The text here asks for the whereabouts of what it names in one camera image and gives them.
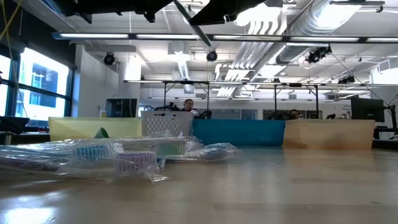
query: blue partition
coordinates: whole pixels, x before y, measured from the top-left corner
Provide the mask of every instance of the blue partition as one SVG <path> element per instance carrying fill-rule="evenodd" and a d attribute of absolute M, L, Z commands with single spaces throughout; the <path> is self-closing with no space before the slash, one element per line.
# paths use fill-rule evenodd
<path fill-rule="evenodd" d="M 281 146 L 285 121 L 193 120 L 193 135 L 204 144 L 228 142 L 235 146 Z"/>

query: black monitor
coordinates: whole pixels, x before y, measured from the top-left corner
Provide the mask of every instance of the black monitor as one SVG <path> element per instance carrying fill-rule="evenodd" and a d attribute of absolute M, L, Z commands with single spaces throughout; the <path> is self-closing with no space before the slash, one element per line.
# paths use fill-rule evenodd
<path fill-rule="evenodd" d="M 137 99 L 108 99 L 106 116 L 109 118 L 135 118 Z"/>
<path fill-rule="evenodd" d="M 384 122 L 384 104 L 382 100 L 364 98 L 351 99 L 352 119 L 371 119 Z"/>

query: man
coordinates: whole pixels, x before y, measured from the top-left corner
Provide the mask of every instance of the man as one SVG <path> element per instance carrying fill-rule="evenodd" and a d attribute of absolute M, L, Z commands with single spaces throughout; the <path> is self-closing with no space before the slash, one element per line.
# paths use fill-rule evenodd
<path fill-rule="evenodd" d="M 289 119 L 300 119 L 300 112 L 296 109 L 292 109 L 289 112 Z"/>

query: wooden table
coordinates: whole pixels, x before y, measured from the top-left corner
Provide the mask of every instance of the wooden table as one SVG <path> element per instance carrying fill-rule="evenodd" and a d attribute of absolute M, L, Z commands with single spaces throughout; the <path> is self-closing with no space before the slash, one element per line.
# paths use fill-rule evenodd
<path fill-rule="evenodd" d="M 0 172 L 0 223 L 397 223 L 398 154 L 245 149 L 167 164 L 169 181 Z"/>

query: white plastic basket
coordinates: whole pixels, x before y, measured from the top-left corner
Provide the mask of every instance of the white plastic basket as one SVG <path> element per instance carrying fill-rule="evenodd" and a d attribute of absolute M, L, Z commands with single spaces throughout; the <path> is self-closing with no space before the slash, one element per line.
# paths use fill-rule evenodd
<path fill-rule="evenodd" d="M 172 136 L 192 135 L 193 114 L 184 111 L 145 111 L 142 112 L 142 135 L 169 130 Z"/>

